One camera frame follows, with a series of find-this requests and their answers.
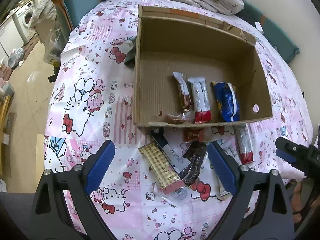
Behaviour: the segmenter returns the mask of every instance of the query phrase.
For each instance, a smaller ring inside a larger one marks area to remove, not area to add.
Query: brown snack package
[[[180,72],[173,72],[173,76],[176,78],[179,84],[178,89],[181,100],[181,108],[183,111],[189,111],[191,108],[191,98],[187,84],[183,79],[183,74]]]

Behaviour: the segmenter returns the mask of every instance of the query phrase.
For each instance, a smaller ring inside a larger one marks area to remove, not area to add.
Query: bed sheet
[[[262,172],[278,169],[287,179],[303,176],[275,155],[279,136],[306,146],[313,136],[305,100],[289,66],[263,35],[238,17],[168,0],[106,0],[72,31],[49,103],[44,167],[70,170],[96,153],[106,139],[112,140],[115,157],[91,199],[114,235],[122,240],[205,239],[231,199],[218,199],[219,184],[209,161],[198,182],[206,190],[190,190],[185,204],[174,206],[155,194],[156,177],[138,152],[151,139],[146,129],[132,124],[134,70],[124,65],[137,34],[138,4],[204,14],[257,37],[255,47],[267,79],[273,118],[249,124],[254,153],[249,166]],[[229,154],[237,154],[232,126],[207,128],[204,135],[207,141],[217,140]],[[182,130],[167,128],[165,136],[176,152],[186,150]],[[85,232],[69,192],[65,197],[76,229]],[[254,209],[254,203],[253,198],[248,210]]]

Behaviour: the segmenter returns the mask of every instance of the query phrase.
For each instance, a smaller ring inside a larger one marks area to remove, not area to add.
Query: bolt
[[[51,173],[51,170],[50,169],[46,169],[44,170],[43,174],[44,175],[49,175]]]
[[[77,164],[77,165],[75,165],[75,166],[73,167],[73,169],[74,169],[75,171],[80,171],[80,170],[82,169],[82,165],[81,165],[81,164]]]
[[[279,171],[277,171],[277,170],[272,170],[271,173],[272,173],[272,175],[275,175],[275,176],[279,175]]]
[[[240,169],[241,169],[241,171],[248,171],[249,167],[247,165],[241,165]]]

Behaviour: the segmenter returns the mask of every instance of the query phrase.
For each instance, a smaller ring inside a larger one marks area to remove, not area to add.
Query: bed
[[[85,15],[71,33],[49,103],[44,140],[44,167],[68,171],[112,140],[115,157],[91,199],[117,239],[205,239],[229,204],[206,160],[199,180],[205,192],[188,193],[183,205],[172,205],[155,194],[156,177],[138,148],[151,142],[147,129],[132,124],[134,70],[124,65],[137,33],[138,4],[196,12],[226,21],[253,34],[270,92],[273,118],[249,124],[255,171],[279,170],[283,179],[302,172],[278,158],[275,140],[308,146],[313,130],[305,100],[289,66],[253,26],[225,16],[168,0],[106,0]],[[178,153],[186,150],[182,131],[168,128],[165,137]],[[216,140],[237,155],[233,126],[205,129],[206,141]],[[254,209],[253,195],[248,212]],[[85,233],[69,192],[66,203],[74,226]]]

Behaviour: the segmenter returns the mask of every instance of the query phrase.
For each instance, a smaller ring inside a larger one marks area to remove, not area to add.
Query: beige floor
[[[48,82],[53,67],[43,62],[44,46],[34,47],[9,82],[15,95],[9,108],[6,132],[9,147],[3,152],[3,176],[8,192],[31,193],[36,190],[35,157],[37,134],[44,134],[49,99],[54,83]]]

